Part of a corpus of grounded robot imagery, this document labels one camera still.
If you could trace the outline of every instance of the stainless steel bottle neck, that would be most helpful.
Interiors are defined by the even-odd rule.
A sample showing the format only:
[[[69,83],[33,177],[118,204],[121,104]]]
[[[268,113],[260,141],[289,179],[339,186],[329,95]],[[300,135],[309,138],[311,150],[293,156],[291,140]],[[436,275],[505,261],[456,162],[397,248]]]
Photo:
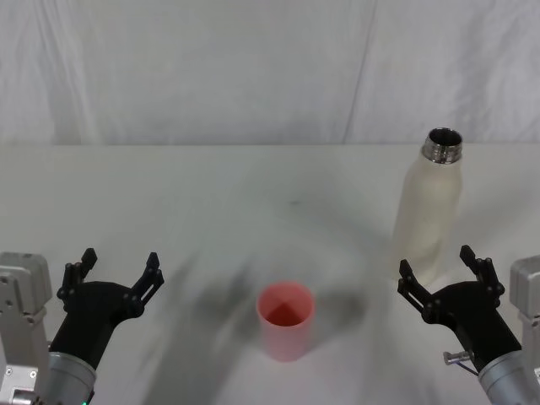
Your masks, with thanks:
[[[462,158],[463,139],[450,128],[432,130],[422,147],[422,155],[432,162],[449,165]]]

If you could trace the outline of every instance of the tabletop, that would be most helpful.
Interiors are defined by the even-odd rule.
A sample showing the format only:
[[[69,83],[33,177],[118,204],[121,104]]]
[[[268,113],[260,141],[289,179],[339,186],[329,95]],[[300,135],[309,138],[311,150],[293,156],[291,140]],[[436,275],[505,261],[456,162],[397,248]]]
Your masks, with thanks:
[[[0,249],[40,253],[53,290],[94,247],[88,280],[132,285],[157,251],[165,277],[122,323],[98,368],[94,405],[489,403],[443,363],[461,346],[426,325],[381,265],[417,146],[13,147],[0,149]],[[429,289],[473,279],[469,244],[509,286],[540,253],[540,146],[464,147],[463,193]],[[316,296],[310,352],[260,349],[254,302],[272,281]],[[47,304],[49,338],[63,319]],[[499,309],[521,337],[508,294]]]

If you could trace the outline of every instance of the white curtain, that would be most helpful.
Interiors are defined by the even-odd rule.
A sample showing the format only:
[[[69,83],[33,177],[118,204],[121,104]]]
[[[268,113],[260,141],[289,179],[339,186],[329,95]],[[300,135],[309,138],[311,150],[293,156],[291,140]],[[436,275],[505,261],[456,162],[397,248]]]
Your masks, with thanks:
[[[540,140],[537,0],[1,0],[2,143]]]

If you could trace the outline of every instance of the white bottle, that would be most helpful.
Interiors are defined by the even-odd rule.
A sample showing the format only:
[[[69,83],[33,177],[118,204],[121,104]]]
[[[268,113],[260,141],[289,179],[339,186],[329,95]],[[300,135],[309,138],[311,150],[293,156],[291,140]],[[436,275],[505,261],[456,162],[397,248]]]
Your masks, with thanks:
[[[421,284],[433,281],[462,191],[462,136],[448,128],[431,131],[403,182],[391,242],[390,271],[399,278],[407,259]]]

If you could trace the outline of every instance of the pink cup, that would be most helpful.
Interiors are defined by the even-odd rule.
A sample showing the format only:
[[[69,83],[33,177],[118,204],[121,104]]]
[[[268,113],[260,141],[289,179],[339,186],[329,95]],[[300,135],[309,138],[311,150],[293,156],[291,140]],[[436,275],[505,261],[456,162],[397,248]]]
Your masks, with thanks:
[[[295,361],[308,349],[315,300],[302,284],[283,281],[262,291],[256,303],[262,342],[270,357]]]

